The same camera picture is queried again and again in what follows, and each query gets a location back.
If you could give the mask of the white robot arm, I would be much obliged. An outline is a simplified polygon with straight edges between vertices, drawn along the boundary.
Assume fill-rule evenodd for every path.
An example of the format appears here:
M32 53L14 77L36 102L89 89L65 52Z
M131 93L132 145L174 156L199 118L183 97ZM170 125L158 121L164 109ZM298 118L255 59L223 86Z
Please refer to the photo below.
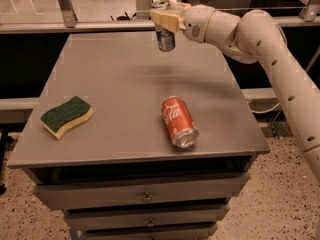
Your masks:
M264 69L296 143L320 182L320 90L291 54L279 24L263 10L239 17L205 5L171 2L151 10L151 20L224 55Z

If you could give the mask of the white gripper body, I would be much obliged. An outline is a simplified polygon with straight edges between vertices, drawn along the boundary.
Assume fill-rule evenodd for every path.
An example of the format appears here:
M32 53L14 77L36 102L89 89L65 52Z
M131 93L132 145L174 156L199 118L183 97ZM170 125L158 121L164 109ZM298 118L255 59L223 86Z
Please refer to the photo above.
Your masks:
M205 5L196 5L183 13L186 29L183 34L187 39L198 43L205 42L206 29L215 9Z

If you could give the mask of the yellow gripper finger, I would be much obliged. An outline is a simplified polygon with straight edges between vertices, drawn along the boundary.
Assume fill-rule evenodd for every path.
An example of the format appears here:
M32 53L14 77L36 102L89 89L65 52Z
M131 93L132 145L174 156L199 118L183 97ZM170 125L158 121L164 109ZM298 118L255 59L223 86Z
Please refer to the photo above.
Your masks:
M184 19L177 13L168 13L163 10L152 10L151 20L155 24L160 25L164 29L173 33L186 29Z
M170 5L167 7L166 12L169 14L182 14L185 10L189 9L191 5L189 3L182 2L170 2Z

